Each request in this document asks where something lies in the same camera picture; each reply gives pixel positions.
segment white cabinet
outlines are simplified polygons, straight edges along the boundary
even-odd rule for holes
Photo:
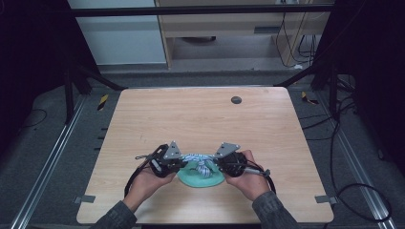
[[[155,7],[154,0],[69,0],[72,9]],[[157,16],[77,17],[99,66],[165,64]]]

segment metal frame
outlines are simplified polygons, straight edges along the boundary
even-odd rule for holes
[[[99,17],[99,16],[145,16],[177,14],[217,14],[217,13],[258,13],[258,12],[323,12],[350,10],[352,6],[334,4],[282,4],[282,5],[231,5],[195,7],[152,7],[152,8],[112,8],[112,9],[72,9],[44,10],[43,15]]]

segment black curtain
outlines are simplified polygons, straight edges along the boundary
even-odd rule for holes
[[[331,63],[338,73],[353,75],[354,99],[363,120],[386,159],[397,163],[405,175],[405,3],[362,2],[336,1],[355,8],[330,15],[317,51],[328,54],[328,64],[312,84],[321,88],[328,82]],[[338,46],[331,51],[329,45],[336,38]]]
[[[64,84],[62,75],[67,67],[75,63],[99,73],[75,18],[41,15],[42,10],[69,10],[66,0],[3,2],[0,5],[0,156],[31,112],[34,99]],[[72,78],[82,93],[89,91],[85,75],[74,74]]]

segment gray sleeve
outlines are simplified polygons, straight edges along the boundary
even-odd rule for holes
[[[91,228],[119,228],[119,229],[130,229],[135,226],[137,218],[134,213],[129,210],[129,208],[122,201],[118,202],[110,211],[105,214],[104,217],[100,218],[96,224]]]
[[[256,198],[252,207],[259,217],[263,229],[301,228],[289,211],[284,208],[280,199],[271,191]]]

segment rope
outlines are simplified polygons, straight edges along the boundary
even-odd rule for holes
[[[210,169],[211,166],[214,166],[214,156],[208,155],[199,155],[199,154],[189,154],[182,157],[182,161],[197,161],[196,170],[203,176],[203,177],[211,177],[212,170]]]

